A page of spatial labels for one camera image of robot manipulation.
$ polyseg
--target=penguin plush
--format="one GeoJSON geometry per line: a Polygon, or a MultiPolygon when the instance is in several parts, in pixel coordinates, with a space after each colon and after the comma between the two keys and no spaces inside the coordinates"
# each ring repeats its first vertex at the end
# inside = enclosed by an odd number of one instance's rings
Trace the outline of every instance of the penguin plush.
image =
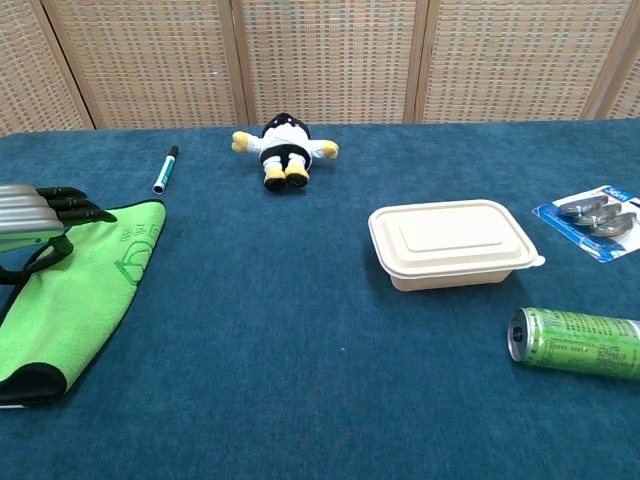
{"type": "Polygon", "coordinates": [[[338,156],[338,145],[330,140],[311,140],[307,126],[288,113],[276,115],[262,130],[262,137],[234,132],[231,148],[259,156],[264,168],[264,186],[278,192],[287,184],[304,187],[314,158],[338,156]]]}

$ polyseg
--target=can lid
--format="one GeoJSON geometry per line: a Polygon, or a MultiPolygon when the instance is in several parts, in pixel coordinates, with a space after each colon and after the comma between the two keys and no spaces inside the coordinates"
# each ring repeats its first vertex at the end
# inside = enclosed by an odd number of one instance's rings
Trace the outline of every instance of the can lid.
{"type": "Polygon", "coordinates": [[[524,361],[529,355],[531,341],[527,316],[523,309],[519,309],[507,329],[507,346],[511,358],[516,362],[524,361]]]}

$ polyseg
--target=yellow hand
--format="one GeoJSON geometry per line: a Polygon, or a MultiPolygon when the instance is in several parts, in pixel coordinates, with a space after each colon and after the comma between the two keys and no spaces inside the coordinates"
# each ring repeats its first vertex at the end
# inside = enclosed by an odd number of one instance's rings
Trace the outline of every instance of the yellow hand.
{"type": "Polygon", "coordinates": [[[326,140],[322,145],[322,153],[324,153],[325,157],[337,158],[339,151],[338,144],[330,140],[326,140]]]}
{"type": "Polygon", "coordinates": [[[234,152],[246,152],[249,150],[249,134],[246,132],[234,132],[231,148],[234,152]]]}

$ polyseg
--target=table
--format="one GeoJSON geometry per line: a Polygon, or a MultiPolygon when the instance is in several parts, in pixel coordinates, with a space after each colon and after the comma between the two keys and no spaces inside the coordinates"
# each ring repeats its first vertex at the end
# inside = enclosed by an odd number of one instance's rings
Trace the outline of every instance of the table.
{"type": "Polygon", "coordinates": [[[279,195],[234,130],[0,139],[4,183],[107,208],[154,197],[180,147],[119,328],[61,401],[1,412],[4,479],[637,475],[640,386],[517,364],[506,329],[525,306],[640,318],[640,252],[600,264],[531,213],[608,183],[640,193],[640,120],[312,126],[340,156],[279,195]],[[476,198],[506,206],[546,264],[395,290],[368,216],[476,198]]]}

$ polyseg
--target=green can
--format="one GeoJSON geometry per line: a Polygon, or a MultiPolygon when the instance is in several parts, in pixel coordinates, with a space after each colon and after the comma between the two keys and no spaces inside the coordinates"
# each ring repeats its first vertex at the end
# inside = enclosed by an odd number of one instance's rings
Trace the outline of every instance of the green can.
{"type": "Polygon", "coordinates": [[[640,380],[640,322],[624,318],[522,308],[509,323],[516,362],[640,380]]]}

